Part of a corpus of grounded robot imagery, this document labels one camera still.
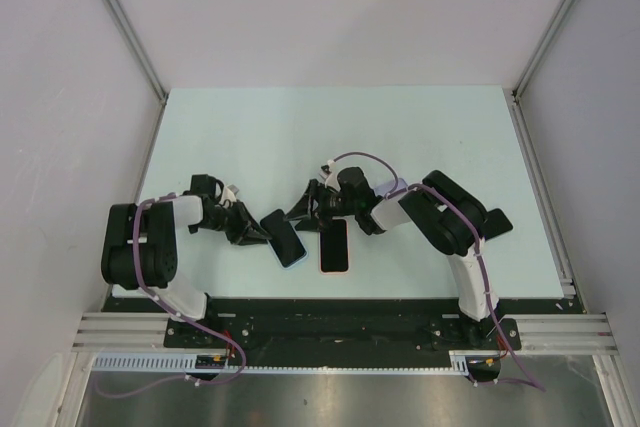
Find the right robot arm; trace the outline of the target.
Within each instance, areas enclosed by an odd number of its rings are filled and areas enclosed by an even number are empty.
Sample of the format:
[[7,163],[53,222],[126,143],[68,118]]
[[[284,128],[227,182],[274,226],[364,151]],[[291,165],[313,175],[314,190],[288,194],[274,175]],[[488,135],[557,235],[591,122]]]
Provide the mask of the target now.
[[495,294],[481,259],[486,241],[513,229],[499,209],[487,210],[471,193],[445,173],[434,170],[421,182],[402,187],[395,178],[387,191],[370,186],[359,167],[311,180],[301,198],[285,214],[303,231],[325,231],[337,218],[353,217],[367,235],[383,234],[413,223],[451,267],[458,292],[463,340],[484,348],[497,336]]

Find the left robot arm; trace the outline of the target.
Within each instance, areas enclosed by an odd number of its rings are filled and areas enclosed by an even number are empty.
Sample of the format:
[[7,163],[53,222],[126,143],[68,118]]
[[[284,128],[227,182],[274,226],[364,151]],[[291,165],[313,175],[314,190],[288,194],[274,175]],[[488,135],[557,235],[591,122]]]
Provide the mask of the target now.
[[209,296],[179,271],[177,232],[222,232],[233,245],[266,244],[269,233],[238,199],[237,189],[208,175],[191,177],[183,194],[168,194],[109,210],[101,256],[104,281],[141,292],[176,320],[197,345],[214,344],[220,321],[207,313]]

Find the light blue phone case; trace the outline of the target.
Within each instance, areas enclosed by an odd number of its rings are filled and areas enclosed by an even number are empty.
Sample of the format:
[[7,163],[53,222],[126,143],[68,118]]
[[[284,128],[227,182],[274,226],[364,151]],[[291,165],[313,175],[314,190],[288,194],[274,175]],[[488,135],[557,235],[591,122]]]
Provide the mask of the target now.
[[301,243],[271,243],[270,247],[283,269],[294,268],[308,256],[306,248]]

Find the blue phone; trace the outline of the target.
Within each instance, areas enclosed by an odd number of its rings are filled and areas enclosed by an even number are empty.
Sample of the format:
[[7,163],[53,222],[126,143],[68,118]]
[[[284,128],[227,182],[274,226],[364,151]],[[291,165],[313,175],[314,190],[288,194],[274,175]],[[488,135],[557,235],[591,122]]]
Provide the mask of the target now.
[[260,226],[270,235],[269,245],[284,269],[292,268],[306,257],[303,243],[281,209],[264,217]]

